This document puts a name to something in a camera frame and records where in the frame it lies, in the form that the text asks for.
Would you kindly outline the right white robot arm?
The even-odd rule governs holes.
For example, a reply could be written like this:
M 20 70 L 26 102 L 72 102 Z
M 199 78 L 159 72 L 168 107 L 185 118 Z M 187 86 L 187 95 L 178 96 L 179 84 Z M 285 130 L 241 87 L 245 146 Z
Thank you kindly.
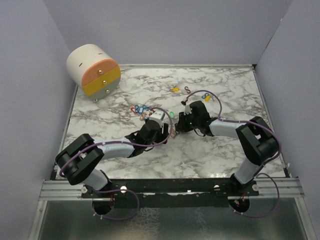
M 187 133 L 199 130 L 202 136 L 229 137 L 238 139 L 245 154 L 238 170 L 230 177 L 230 191 L 240 196 L 268 160 L 277 157 L 281 145 L 267 123 L 261 117 L 249 121 L 224 120 L 211 117 L 200 100 L 187 105 L 182 101 L 184 111 L 179 113 L 176 131 Z

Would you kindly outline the blue tag key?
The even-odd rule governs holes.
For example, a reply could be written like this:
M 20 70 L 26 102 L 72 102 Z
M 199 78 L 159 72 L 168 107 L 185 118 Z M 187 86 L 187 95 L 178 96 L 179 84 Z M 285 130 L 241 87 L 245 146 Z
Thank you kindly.
M 139 110 L 138 110 L 138 112 L 139 112 L 140 114 L 142 114 L 143 111 L 144 111 L 144 108 L 143 108 L 143 107 L 140 107 Z

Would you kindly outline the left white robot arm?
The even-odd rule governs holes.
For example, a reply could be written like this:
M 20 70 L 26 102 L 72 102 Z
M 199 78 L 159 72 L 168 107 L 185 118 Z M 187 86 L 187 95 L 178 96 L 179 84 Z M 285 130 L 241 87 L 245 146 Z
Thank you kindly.
M 96 169 L 98 163 L 112 158 L 133 158 L 146 152 L 147 148 L 166 144 L 172 128 L 172 123 L 159 124 L 148 119 L 140 130 L 120 140 L 96 142 L 84 133 L 55 157 L 59 175 L 72 186 L 84 184 L 97 196 L 106 197 L 112 184 L 106 173 Z

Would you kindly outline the round pastel drawer cabinet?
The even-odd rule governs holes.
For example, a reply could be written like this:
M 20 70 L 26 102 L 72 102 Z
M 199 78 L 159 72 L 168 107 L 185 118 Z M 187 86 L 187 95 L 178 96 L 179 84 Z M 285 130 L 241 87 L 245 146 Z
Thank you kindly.
M 121 80 L 119 64 L 95 44 L 85 44 L 73 50 L 66 60 L 66 69 L 94 102 L 109 96 Z

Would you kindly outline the green tag key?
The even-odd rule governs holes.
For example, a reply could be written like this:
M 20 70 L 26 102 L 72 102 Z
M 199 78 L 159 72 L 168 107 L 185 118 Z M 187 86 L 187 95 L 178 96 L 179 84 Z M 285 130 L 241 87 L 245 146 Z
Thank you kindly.
M 175 118 L 175 114 L 174 114 L 173 111 L 171 111 L 171 112 L 169 113 L 169 115 L 170 115 L 170 118 L 171 118 L 171 119 L 174 119 L 174 118 Z

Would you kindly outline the yellow tag key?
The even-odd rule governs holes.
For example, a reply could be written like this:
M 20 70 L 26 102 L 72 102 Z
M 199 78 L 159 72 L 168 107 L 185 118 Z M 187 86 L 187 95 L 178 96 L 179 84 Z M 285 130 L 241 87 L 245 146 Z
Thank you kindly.
M 214 100 L 213 96 L 212 95 L 206 95 L 205 98 L 204 98 L 204 101 L 205 102 L 209 102 L 210 100 Z
M 172 91 L 172 92 L 179 92 L 179 91 L 180 91 L 180 88 L 178 88 L 178 87 L 173 87 L 173 88 L 171 89 L 171 91 Z

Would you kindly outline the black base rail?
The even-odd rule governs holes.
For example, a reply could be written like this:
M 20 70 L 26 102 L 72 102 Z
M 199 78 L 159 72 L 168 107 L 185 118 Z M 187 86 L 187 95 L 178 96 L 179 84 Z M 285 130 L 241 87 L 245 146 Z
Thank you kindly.
M 236 186 L 229 178 L 113 179 L 115 193 L 88 189 L 81 197 L 115 208 L 187 208 L 229 205 L 228 198 L 259 195 L 256 182 Z

